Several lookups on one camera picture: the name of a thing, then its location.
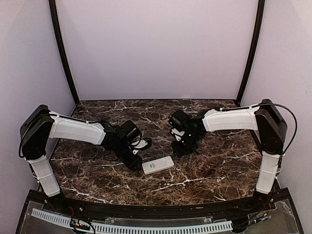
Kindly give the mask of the white remote control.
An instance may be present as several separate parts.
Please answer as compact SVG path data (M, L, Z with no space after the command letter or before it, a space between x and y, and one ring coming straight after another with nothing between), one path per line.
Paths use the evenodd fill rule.
M174 166L174 161L170 156L162 157L156 160L142 163L142 169L145 175L170 169Z

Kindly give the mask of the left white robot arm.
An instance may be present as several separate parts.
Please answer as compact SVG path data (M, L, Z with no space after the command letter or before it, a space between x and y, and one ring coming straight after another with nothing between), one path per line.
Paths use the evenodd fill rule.
M151 147L150 139L143 139L142 132L130 120L121 126L107 121L85 121L52 112L46 105L38 106L20 128L19 156L30 164L44 193L50 197L50 205L63 213L69 202L61 189L46 156L50 138L88 142L113 152L131 171L141 169L139 151Z

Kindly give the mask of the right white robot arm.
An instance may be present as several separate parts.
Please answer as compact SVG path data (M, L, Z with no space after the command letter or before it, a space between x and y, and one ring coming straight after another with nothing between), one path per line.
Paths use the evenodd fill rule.
M175 156L196 153L198 142L206 133L223 130L252 130L258 132L262 161L255 190L258 192L249 200L249 208L260 211L268 203L267 194L272 190L275 178L281 169L282 158L289 146L285 146L287 123L278 108L292 116L288 107L264 99L259 104L236 108L202 110L189 115L182 110L175 111L169 124L170 134L175 138L171 147Z

